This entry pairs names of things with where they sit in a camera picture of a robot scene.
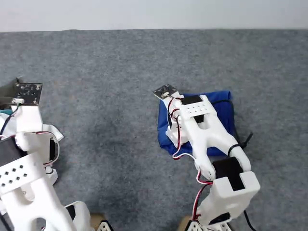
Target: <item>circuit board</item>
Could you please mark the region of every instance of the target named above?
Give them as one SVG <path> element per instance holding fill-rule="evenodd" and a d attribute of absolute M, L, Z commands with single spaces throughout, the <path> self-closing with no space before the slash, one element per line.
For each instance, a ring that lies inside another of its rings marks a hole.
<path fill-rule="evenodd" d="M 177 91 L 178 90 L 175 87 L 171 86 L 170 84 L 165 84 L 160 88 L 156 89 L 155 91 L 153 91 L 153 93 L 156 97 L 163 100 Z"/>
<path fill-rule="evenodd" d="M 43 84 L 41 83 L 16 83 L 16 93 L 12 104 L 17 104 L 23 100 L 25 106 L 37 106 L 42 93 Z"/>

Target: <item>black wire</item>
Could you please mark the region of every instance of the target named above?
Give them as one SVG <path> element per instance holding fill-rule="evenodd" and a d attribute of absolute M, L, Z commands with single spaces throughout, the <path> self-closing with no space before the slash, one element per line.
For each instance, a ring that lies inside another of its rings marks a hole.
<path fill-rule="evenodd" d="M 215 101 L 212 103 L 212 105 L 215 105 L 217 103 L 221 103 L 221 102 L 228 102 L 230 103 L 231 107 L 232 107 L 232 114 L 233 114 L 233 120 L 234 120 L 234 105 L 233 105 L 233 102 L 231 100 L 219 100 L 219 101 Z M 237 142 L 239 143 L 239 145 L 241 146 L 242 149 L 246 148 L 247 147 L 247 144 L 248 142 L 250 141 L 250 139 L 252 138 L 252 136 L 254 135 L 253 132 L 251 132 L 249 134 L 249 136 L 247 137 L 247 139 L 244 141 L 244 142 L 241 142 L 240 140 L 240 137 L 237 133 L 237 130 L 236 130 L 236 127 L 234 126 L 234 135 L 235 135 L 235 139 L 237 140 Z M 244 215 L 245 215 L 245 218 L 246 218 L 246 221 L 247 221 L 247 224 L 249 226 L 249 228 L 252 230 L 252 231 L 256 231 L 256 229 L 251 225 L 250 223 L 250 220 L 249 220 L 249 217 L 248 217 L 248 214 L 246 212 L 246 210 L 244 210 Z"/>
<path fill-rule="evenodd" d="M 6 120 L 4 121 L 4 124 L 3 124 L 2 128 L 1 128 L 1 131 L 0 131 L 0 135 L 3 134 L 5 127 L 9 123 L 10 119 L 14 116 L 14 114 L 18 110 L 19 106 L 20 106 L 20 104 L 17 105 L 17 108 L 15 109 L 15 111 L 13 111 L 12 114 L 10 114 L 9 117 L 7 117 Z M 12 231 L 12 229 L 10 228 L 8 222 L 4 219 L 4 216 L 1 213 L 0 213 L 0 220 L 2 221 L 2 224 L 4 225 L 4 227 L 6 228 L 7 231 Z"/>
<path fill-rule="evenodd" d="M 215 105 L 217 103 L 222 103 L 222 102 L 227 102 L 227 103 L 229 103 L 231 105 L 233 121 L 234 121 L 234 105 L 233 105 L 233 102 L 231 100 L 218 100 L 218 101 L 215 101 L 215 102 L 211 102 L 211 104 Z M 250 139 L 252 138 L 253 134 L 254 134 L 253 132 L 250 132 L 250 134 L 247 137 L 247 139 L 244 142 L 241 142 L 240 136 L 238 135 L 237 130 L 236 130 L 236 126 L 234 125 L 234 137 L 235 137 L 236 141 L 240 144 L 242 149 L 247 147 L 247 144 L 250 141 Z"/>
<path fill-rule="evenodd" d="M 255 228 L 251 225 L 250 223 L 250 220 L 249 220 L 249 217 L 248 217 L 248 214 L 246 212 L 246 210 L 244 210 L 244 215 L 245 215 L 245 218 L 246 218 L 246 221 L 247 221 L 247 224 L 249 226 L 249 228 L 252 230 L 252 231 L 256 231 Z"/>
<path fill-rule="evenodd" d="M 6 120 L 4 121 L 4 124 L 3 124 L 2 128 L 1 128 L 1 131 L 0 131 L 0 135 L 3 134 L 5 127 L 8 125 L 10 119 L 11 119 L 11 118 L 14 116 L 14 114 L 17 112 L 19 106 L 20 106 L 20 104 L 17 105 L 17 108 L 15 109 L 15 111 L 13 111 L 12 114 L 10 114 L 9 117 L 7 117 Z"/>
<path fill-rule="evenodd" d="M 223 102 L 229 103 L 231 105 L 232 116 L 233 116 L 233 121 L 234 121 L 234 105 L 233 105 L 233 102 L 231 100 L 218 100 L 218 101 L 215 101 L 215 102 L 211 102 L 211 104 L 215 105 L 217 103 L 223 103 Z M 241 144 L 241 140 L 240 140 L 239 134 L 237 133 L 237 130 L 236 130 L 235 126 L 234 126 L 234 137 L 235 137 L 236 141 L 239 144 Z"/>
<path fill-rule="evenodd" d="M 7 231 L 12 231 L 12 229 L 10 228 L 9 224 L 6 222 L 6 220 L 4 219 L 4 216 L 0 213 L 0 219 L 2 221 L 2 224 L 4 225 L 4 227 L 6 228 Z"/>

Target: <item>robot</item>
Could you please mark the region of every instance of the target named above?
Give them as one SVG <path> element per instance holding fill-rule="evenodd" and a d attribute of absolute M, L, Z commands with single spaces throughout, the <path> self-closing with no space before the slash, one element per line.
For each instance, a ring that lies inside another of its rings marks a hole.
<path fill-rule="evenodd" d="M 63 206 L 48 177 L 52 164 L 59 156 L 57 137 L 44 131 L 39 113 L 42 84 L 16 83 L 18 91 L 10 101 L 16 118 L 16 134 L 0 137 L 0 198 L 16 231 L 36 230 L 36 219 L 44 218 L 45 231 L 95 231 L 91 215 L 82 201 Z M 198 170 L 197 181 L 203 184 L 193 205 L 193 214 L 185 230 L 231 231 L 228 222 L 248 207 L 260 185 L 251 171 L 246 154 L 217 117 L 205 95 L 186 99 L 171 85 L 154 91 L 168 110 L 169 127 L 166 135 L 178 150 L 174 159 L 188 155 Z M 58 147 L 50 158 L 51 139 Z M 192 145 L 192 155 L 178 154 L 185 142 Z M 228 158 L 211 163 L 206 155 L 208 147 L 217 147 Z M 203 189 L 210 193 L 198 206 Z M 23 188 L 29 187 L 34 197 L 25 197 Z M 8 231 L 11 228 L 4 222 Z M 97 231 L 112 231 L 101 219 Z"/>
<path fill-rule="evenodd" d="M 166 135 L 177 147 L 172 157 L 192 157 L 198 170 L 197 181 L 203 184 L 185 230 L 231 231 L 228 222 L 245 213 L 251 199 L 260 190 L 249 159 L 237 140 L 225 130 L 205 95 L 184 97 L 169 84 L 156 89 L 154 94 L 167 109 L 169 125 Z M 181 145 L 188 141 L 193 148 L 192 155 L 178 154 Z M 227 158 L 211 163 L 206 155 L 209 147 L 217 147 Z M 206 186 L 211 186 L 210 193 L 198 206 Z"/>
<path fill-rule="evenodd" d="M 52 186 L 57 178 L 52 164 L 59 157 L 60 146 L 52 132 L 55 130 L 42 123 L 41 90 L 42 84 L 38 83 L 16 82 L 13 88 L 14 97 L 8 102 L 13 113 L 5 120 L 0 136 L 1 201 L 16 231 L 37 230 L 37 218 L 46 220 L 42 229 L 45 231 L 95 231 L 86 204 L 77 201 L 64 207 Z M 4 136 L 12 117 L 16 120 L 16 133 Z M 58 147 L 55 155 L 51 153 L 53 142 Z M 2 215 L 0 218 L 10 231 Z M 102 219 L 97 230 L 112 228 Z"/>

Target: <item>blue cloth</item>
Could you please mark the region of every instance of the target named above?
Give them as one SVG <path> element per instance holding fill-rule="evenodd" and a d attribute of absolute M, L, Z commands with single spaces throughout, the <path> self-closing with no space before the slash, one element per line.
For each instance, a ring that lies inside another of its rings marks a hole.
<path fill-rule="evenodd" d="M 0 110 L 0 113 L 10 115 L 10 114 L 12 114 L 12 110 L 11 109 Z"/>
<path fill-rule="evenodd" d="M 184 97 L 193 96 L 193 95 L 206 95 L 208 100 L 213 103 L 220 100 L 231 100 L 230 91 L 216 91 L 211 93 L 200 93 L 200 94 L 183 94 Z M 233 108 L 229 102 L 221 102 L 214 105 L 215 110 L 217 111 L 218 118 L 222 122 L 223 126 L 231 135 L 234 134 L 234 117 L 233 117 Z M 167 109 L 162 101 L 159 103 L 159 114 L 158 114 L 158 142 L 159 146 L 169 152 L 169 154 L 174 154 L 177 148 L 173 145 L 172 141 L 167 137 L 166 131 L 168 128 L 167 121 Z M 178 154 L 181 153 L 192 153 L 192 146 L 189 142 L 181 146 L 181 150 Z M 208 156 L 219 156 L 225 155 L 219 149 L 212 147 L 207 150 Z"/>

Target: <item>floor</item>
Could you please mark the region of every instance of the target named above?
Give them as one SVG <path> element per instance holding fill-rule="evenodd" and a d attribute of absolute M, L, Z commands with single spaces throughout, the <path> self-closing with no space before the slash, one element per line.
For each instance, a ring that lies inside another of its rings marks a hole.
<path fill-rule="evenodd" d="M 306 30 L 0 33 L 0 84 L 42 82 L 43 120 L 65 135 L 61 202 L 84 201 L 116 231 L 175 231 L 200 188 L 193 162 L 158 145 L 151 92 L 165 83 L 232 91 L 240 136 L 255 133 L 246 149 L 261 184 L 252 224 L 306 230 L 307 75 Z M 243 215 L 232 225 L 249 230 Z"/>

